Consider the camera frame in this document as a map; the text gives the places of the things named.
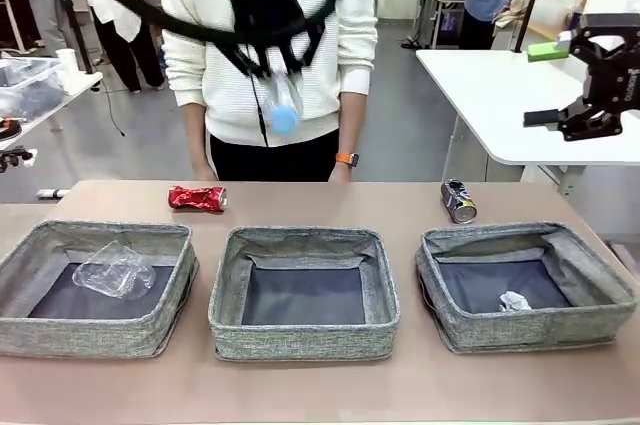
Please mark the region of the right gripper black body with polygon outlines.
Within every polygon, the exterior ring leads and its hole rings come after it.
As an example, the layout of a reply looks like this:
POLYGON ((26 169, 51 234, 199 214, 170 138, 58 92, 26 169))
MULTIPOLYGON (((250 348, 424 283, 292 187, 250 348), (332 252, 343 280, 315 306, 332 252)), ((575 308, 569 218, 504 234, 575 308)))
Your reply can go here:
POLYGON ((587 65, 582 102, 608 113, 639 109, 639 38, 621 38, 606 49, 593 39, 582 39, 587 65))

